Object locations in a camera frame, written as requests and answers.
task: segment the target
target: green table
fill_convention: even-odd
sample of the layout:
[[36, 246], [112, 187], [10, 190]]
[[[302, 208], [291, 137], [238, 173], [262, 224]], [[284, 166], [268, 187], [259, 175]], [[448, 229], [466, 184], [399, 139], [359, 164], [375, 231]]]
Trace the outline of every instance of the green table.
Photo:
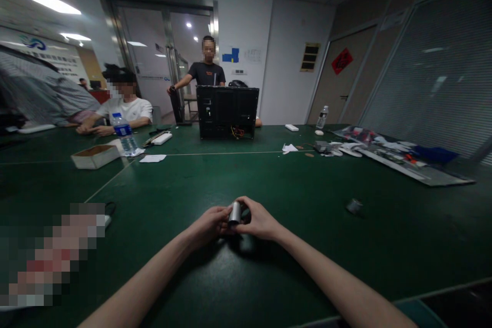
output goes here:
[[[253, 141], [204, 141], [197, 126], [173, 128], [170, 141], [146, 151], [168, 154], [164, 161], [116, 160], [97, 171], [77, 170], [70, 161], [94, 140], [71, 129], [37, 133], [0, 151], [1, 215], [11, 230], [22, 230], [19, 247], [31, 247], [29, 236], [51, 215], [66, 214], [71, 202], [118, 205], [97, 250], [71, 274], [61, 306], [26, 311], [18, 326], [77, 325], [207, 208], [239, 195], [261, 202], [391, 301], [492, 277], [489, 170], [465, 173], [477, 179], [472, 186], [428, 188], [368, 158], [282, 155], [284, 143], [319, 139], [313, 128], [299, 128], [265, 126]], [[150, 130], [139, 129], [137, 140]], [[352, 198], [364, 204], [364, 218], [345, 210]], [[335, 316], [282, 248], [244, 236], [192, 255], [143, 325], [284, 327]]]

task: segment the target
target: black t-shirt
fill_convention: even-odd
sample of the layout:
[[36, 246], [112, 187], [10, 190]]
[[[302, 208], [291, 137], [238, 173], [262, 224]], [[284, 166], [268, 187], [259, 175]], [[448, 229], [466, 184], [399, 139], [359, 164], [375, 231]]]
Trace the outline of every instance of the black t-shirt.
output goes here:
[[226, 83], [224, 69], [217, 64], [193, 63], [188, 74], [196, 79], [197, 85], [220, 86], [221, 82]]

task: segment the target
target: white power adapter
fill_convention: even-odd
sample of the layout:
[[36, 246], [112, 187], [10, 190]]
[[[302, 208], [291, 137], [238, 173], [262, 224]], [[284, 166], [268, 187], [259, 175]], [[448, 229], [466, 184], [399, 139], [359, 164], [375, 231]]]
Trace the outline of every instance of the white power adapter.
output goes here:
[[159, 137], [153, 139], [152, 140], [152, 143], [154, 145], [162, 145], [164, 142], [166, 142], [167, 140], [171, 139], [172, 136], [173, 136], [172, 133], [163, 133]]
[[299, 131], [299, 128], [297, 128], [296, 126], [293, 126], [293, 125], [285, 125], [285, 128], [287, 128], [289, 131], [292, 131], [292, 132]]

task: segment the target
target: white t-shirt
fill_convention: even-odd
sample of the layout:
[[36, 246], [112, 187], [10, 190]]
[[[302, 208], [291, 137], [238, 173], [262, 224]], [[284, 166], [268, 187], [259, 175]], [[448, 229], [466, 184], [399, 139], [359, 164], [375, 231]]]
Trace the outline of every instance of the white t-shirt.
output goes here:
[[123, 102], [122, 97], [112, 98], [101, 105], [96, 114], [111, 119], [114, 113], [121, 113], [127, 121], [147, 117], [152, 122], [152, 105], [147, 100], [137, 98], [132, 102]]

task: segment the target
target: blue label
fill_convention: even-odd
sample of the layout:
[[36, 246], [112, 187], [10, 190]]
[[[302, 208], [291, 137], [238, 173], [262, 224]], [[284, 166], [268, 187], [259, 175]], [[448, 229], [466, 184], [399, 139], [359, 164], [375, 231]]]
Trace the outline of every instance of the blue label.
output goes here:
[[119, 137], [129, 136], [132, 134], [132, 128], [130, 125], [116, 126], [114, 131]]

